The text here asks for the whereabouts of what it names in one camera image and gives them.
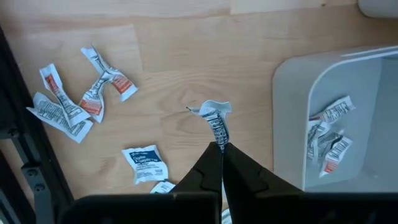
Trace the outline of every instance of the torn packet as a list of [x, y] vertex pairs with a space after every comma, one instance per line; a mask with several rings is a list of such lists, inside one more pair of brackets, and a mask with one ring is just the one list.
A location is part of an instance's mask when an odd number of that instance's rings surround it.
[[167, 194], [173, 188], [175, 184], [170, 183], [169, 181], [161, 181], [155, 185], [155, 187], [150, 191], [151, 194]]
[[45, 68], [40, 69], [40, 75], [43, 79], [45, 88], [51, 91], [60, 103], [69, 127], [72, 127], [90, 117], [85, 110], [74, 104], [74, 102], [69, 99], [62, 88], [61, 78], [54, 64], [51, 63]]
[[138, 89], [119, 70], [110, 67], [93, 47], [88, 49], [82, 48], [81, 52], [93, 64], [100, 76], [94, 82], [93, 86], [83, 95], [80, 106], [100, 123], [104, 116], [103, 89], [107, 82], [112, 83], [116, 88], [122, 102], [133, 95]]
[[47, 124], [63, 131], [68, 137], [80, 143], [87, 135], [93, 123], [89, 120], [80, 121], [78, 124], [69, 127], [62, 107], [53, 103], [45, 95], [36, 93], [33, 97], [34, 108], [26, 108], [37, 118]]
[[213, 100], [205, 101], [200, 108], [188, 108], [193, 114], [201, 116], [209, 123], [214, 132], [216, 143], [221, 151], [229, 141], [229, 132], [225, 118], [232, 112], [231, 103], [220, 103]]

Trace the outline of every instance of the trash bin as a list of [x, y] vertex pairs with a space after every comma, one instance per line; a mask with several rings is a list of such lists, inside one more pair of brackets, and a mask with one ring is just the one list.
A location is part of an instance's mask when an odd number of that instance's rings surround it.
[[[275, 174], [307, 192], [398, 190], [398, 46], [291, 58], [272, 82]], [[336, 125], [353, 144], [319, 177], [307, 160], [308, 119], [343, 96], [356, 109]]]

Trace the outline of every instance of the trash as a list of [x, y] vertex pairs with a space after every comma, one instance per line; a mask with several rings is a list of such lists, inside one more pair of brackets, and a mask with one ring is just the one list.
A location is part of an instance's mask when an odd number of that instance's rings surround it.
[[104, 86], [109, 81], [109, 75], [105, 73], [95, 80], [91, 88], [83, 95], [80, 106], [84, 108], [98, 123], [104, 118]]
[[125, 75], [123, 75], [119, 70], [110, 67], [101, 57], [101, 55], [94, 49], [82, 48], [81, 52], [90, 60], [99, 75], [103, 76], [104, 73], [108, 73], [109, 81], [116, 88], [120, 94], [120, 101], [125, 101], [131, 95], [133, 95], [138, 88], [130, 81]]
[[339, 100], [336, 100], [324, 111], [310, 118], [310, 121], [320, 120], [328, 124], [333, 124], [338, 121], [344, 114], [352, 111], [356, 107], [349, 96], [345, 96]]
[[333, 123], [354, 109], [355, 106], [351, 98], [345, 96], [310, 118], [308, 122], [307, 157], [312, 160], [313, 164], [316, 164], [317, 158], [320, 157], [318, 138], [326, 134]]
[[232, 218], [229, 212], [229, 208], [224, 210], [221, 214], [221, 224], [232, 224]]
[[138, 89], [119, 70], [110, 67], [93, 47], [88, 49], [82, 48], [81, 52], [90, 60], [100, 76], [94, 82], [93, 86], [83, 95], [80, 106], [100, 123], [104, 116], [103, 90], [107, 82], [112, 83], [116, 88], [120, 94], [120, 101], [122, 102], [133, 95]]
[[155, 187], [150, 191], [151, 194], [167, 194], [173, 188], [175, 184], [170, 183], [169, 181], [161, 181], [155, 185]]
[[201, 116], [207, 122], [214, 132], [216, 143], [221, 151], [224, 151], [225, 145], [229, 141], [228, 128], [225, 117], [227, 113], [232, 112], [229, 102], [220, 103], [213, 100], [205, 101], [200, 108], [188, 108], [193, 114]]
[[45, 95], [36, 93], [33, 97], [34, 108], [26, 108], [40, 120], [63, 131], [68, 137], [80, 143], [87, 135], [93, 123], [89, 120], [80, 121], [80, 123], [69, 127], [67, 119], [63, 113], [63, 108], [51, 102]]
[[69, 127], [72, 127], [90, 117], [85, 110], [74, 104], [74, 102], [69, 99], [62, 88], [61, 78], [54, 64], [51, 63], [45, 68], [40, 69], [40, 74], [45, 88], [51, 91], [60, 103]]
[[160, 158], [156, 145], [125, 149], [122, 153], [134, 169], [134, 184], [169, 178], [167, 166]]
[[318, 138], [330, 130], [330, 125], [324, 121], [308, 123], [307, 156], [315, 163], [319, 157]]
[[327, 152], [325, 160], [322, 163], [322, 169], [319, 175], [320, 177], [330, 174], [337, 169], [338, 164], [344, 158], [347, 149], [352, 145], [352, 143], [352, 140], [346, 137], [342, 137], [340, 141], [334, 143], [332, 149]]

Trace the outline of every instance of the red label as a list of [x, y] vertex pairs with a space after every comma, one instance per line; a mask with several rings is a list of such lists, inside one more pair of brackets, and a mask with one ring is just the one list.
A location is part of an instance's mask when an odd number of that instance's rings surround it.
[[55, 80], [54, 80], [54, 77], [52, 76], [52, 74], [50, 74], [49, 76], [45, 77], [44, 79], [49, 84], [50, 89], [51, 89], [52, 92], [58, 91], [58, 86], [55, 83]]
[[112, 84], [116, 87], [120, 94], [124, 93], [130, 88], [130, 86], [132, 86], [132, 82], [122, 75], [116, 75], [113, 78]]
[[82, 100], [80, 102], [80, 106], [89, 114], [95, 114], [95, 115], [100, 115], [102, 109], [101, 103], [95, 101]]

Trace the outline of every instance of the packet in bin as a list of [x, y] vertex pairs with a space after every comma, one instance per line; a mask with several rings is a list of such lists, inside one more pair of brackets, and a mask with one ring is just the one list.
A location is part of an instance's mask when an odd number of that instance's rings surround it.
[[134, 169], [134, 184], [169, 178], [167, 166], [160, 158], [155, 145], [125, 149], [122, 150], [122, 153]]
[[60, 103], [62, 112], [65, 115], [66, 122], [69, 127], [72, 127], [90, 117], [85, 110], [69, 99], [68, 95], [62, 88], [61, 78], [54, 64], [51, 63], [50, 65], [40, 69], [40, 75], [42, 76], [45, 88], [51, 91]]
[[328, 151], [325, 156], [319, 177], [330, 174], [337, 169], [338, 164], [343, 160], [347, 149], [352, 145], [352, 143], [352, 140], [347, 137], [342, 137], [340, 141], [334, 143], [330, 151]]

